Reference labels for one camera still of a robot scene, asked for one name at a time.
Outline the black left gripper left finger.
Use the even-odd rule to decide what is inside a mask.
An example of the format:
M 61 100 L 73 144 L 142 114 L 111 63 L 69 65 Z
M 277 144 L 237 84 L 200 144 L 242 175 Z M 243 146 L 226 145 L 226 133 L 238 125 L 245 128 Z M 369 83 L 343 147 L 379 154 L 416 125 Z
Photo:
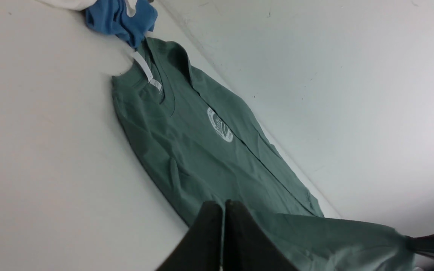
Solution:
M 159 271 L 219 271 L 223 210 L 216 202 L 204 202 L 193 224 Z

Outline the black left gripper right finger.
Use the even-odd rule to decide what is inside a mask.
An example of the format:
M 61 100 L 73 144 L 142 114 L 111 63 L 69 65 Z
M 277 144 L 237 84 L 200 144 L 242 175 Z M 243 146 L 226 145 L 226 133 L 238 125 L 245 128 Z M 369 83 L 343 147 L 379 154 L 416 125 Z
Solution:
M 225 202 L 224 271 L 296 271 L 297 268 L 263 233 L 246 206 Z

